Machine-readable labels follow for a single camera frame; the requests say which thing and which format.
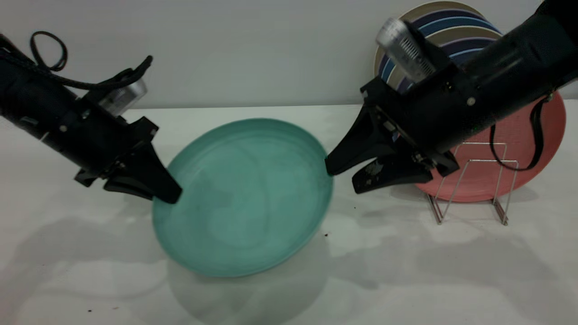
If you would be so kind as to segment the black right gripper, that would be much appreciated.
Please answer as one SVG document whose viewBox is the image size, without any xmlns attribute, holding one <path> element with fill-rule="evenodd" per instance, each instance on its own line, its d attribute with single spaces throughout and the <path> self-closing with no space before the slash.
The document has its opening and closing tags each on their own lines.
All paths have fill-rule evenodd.
<svg viewBox="0 0 578 325">
<path fill-rule="evenodd" d="M 427 183 L 433 179 L 432 168 L 442 176 L 454 173 L 459 165 L 450 150 L 494 123 L 473 80 L 456 65 L 438 70 L 403 94 L 380 77 L 361 92 L 371 106 L 361 107 L 350 130 L 325 159 L 327 173 L 334 176 L 375 158 L 353 175 L 357 194 Z M 385 119 L 410 146 L 409 153 L 395 154 Z"/>
</svg>

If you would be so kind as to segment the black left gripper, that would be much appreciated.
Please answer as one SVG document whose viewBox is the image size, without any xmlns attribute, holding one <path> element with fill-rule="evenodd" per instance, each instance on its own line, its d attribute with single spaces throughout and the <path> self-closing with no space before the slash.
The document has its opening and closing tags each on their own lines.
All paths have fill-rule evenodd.
<svg viewBox="0 0 578 325">
<path fill-rule="evenodd" d="M 78 165 L 78 182 L 90 186 L 103 178 L 109 192 L 179 201 L 182 188 L 152 145 L 158 126 L 151 120 L 128 123 L 86 99 L 50 98 L 43 101 L 43 112 L 44 141 Z"/>
</svg>

